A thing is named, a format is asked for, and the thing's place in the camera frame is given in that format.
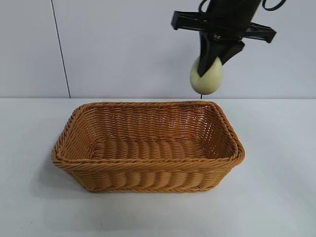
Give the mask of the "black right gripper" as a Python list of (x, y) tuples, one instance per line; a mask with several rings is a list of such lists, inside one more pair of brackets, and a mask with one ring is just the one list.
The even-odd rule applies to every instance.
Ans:
[(249, 38), (271, 43), (276, 31), (252, 22), (260, 0), (203, 0), (197, 12), (175, 11), (172, 28), (198, 31), (200, 54), (198, 74), (203, 76), (219, 57), (222, 65), (242, 52), (243, 41), (222, 45), (218, 40)]

